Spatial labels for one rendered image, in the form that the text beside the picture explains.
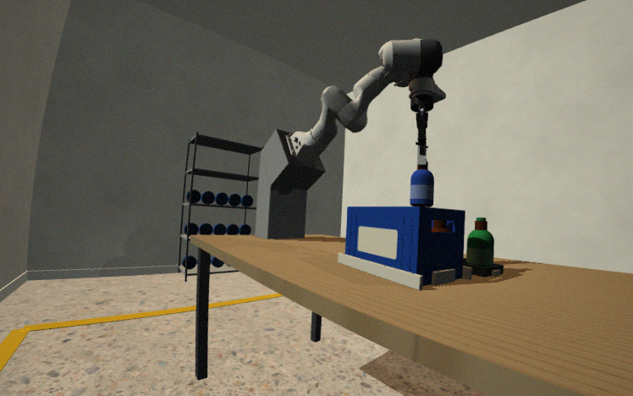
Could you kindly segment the blue bottle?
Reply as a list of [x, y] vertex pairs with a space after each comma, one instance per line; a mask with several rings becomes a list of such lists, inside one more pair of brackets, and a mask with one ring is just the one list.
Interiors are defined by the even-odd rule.
[[433, 206], [434, 177], [427, 165], [417, 165], [410, 179], [410, 204], [412, 206]]

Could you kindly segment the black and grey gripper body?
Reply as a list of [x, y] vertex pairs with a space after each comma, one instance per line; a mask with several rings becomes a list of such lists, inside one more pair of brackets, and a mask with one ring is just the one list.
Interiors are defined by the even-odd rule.
[[410, 99], [410, 109], [417, 113], [417, 110], [421, 108], [426, 109], [427, 112], [433, 109], [433, 97], [427, 94], [421, 94], [413, 96]]

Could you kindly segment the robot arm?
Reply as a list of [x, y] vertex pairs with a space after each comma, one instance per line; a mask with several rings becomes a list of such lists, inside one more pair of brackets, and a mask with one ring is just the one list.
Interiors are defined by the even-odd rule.
[[336, 119], [352, 133], [362, 131], [367, 124], [369, 104], [393, 82], [398, 87], [411, 86], [409, 99], [421, 94], [432, 96], [434, 103], [445, 99], [445, 92], [432, 77], [443, 63], [442, 45], [436, 39], [413, 40], [390, 41], [381, 47], [378, 55], [384, 67], [372, 70], [355, 84], [356, 101], [335, 85], [327, 87], [322, 93], [322, 114], [315, 127], [308, 132], [286, 135], [291, 155], [306, 166], [313, 166], [337, 134]]

